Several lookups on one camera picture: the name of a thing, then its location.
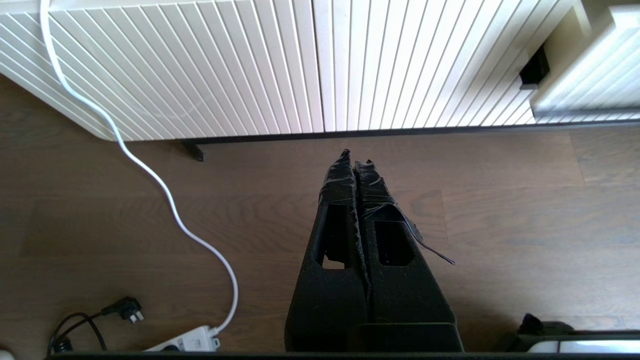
power strip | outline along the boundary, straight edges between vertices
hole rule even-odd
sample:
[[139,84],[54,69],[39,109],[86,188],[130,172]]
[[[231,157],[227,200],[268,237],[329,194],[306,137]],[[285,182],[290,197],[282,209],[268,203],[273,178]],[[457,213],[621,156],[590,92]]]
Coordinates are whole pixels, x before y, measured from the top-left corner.
[[220,347],[220,339],[212,338],[210,333],[209,326],[197,327],[145,351],[215,352]]

black foam object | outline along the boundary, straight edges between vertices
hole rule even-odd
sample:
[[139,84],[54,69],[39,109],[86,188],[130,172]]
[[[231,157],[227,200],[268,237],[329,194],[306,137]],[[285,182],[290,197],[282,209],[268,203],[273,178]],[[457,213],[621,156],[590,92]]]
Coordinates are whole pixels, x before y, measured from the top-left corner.
[[[462,351],[456,319],[373,162],[329,168],[285,325],[287,351]],[[344,269],[322,267],[324,257]]]

wooden floor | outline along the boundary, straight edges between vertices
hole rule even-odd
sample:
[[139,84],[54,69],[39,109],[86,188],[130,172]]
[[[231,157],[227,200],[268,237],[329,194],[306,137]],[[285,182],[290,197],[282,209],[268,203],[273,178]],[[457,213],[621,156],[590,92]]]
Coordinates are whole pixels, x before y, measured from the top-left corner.
[[[0,78],[0,347],[41,359],[55,324],[124,295],[145,321],[101,318],[113,350],[141,350],[225,317],[220,262],[174,224],[158,186],[118,147]],[[640,127],[386,136],[132,152],[240,284],[226,351],[278,352],[324,173],[372,159],[450,266],[425,254],[468,350],[491,350],[526,312],[585,329],[640,327]],[[76,349],[96,349],[88,329]]]

plug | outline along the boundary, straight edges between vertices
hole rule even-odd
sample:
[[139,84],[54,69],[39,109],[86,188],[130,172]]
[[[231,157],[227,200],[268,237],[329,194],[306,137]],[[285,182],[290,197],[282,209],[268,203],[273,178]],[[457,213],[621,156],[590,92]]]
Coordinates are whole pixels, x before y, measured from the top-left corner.
[[145,319],[140,312],[141,309],[142,306],[138,300],[132,297],[124,297],[102,309],[101,313],[103,315],[118,313],[124,320],[129,319],[131,323],[136,323],[138,320]]

radiator leg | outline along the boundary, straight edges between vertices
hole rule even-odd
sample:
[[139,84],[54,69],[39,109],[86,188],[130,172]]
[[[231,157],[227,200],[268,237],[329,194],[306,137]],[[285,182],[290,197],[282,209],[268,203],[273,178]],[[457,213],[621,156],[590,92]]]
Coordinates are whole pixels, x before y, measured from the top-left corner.
[[204,152],[202,152],[202,150],[200,150],[200,148],[195,143],[190,142],[189,140],[182,140],[180,141],[180,143],[182,144],[182,146],[184,146],[185,149],[187,149],[187,151],[191,154],[191,156],[193,156],[194,159],[199,162],[204,161]]

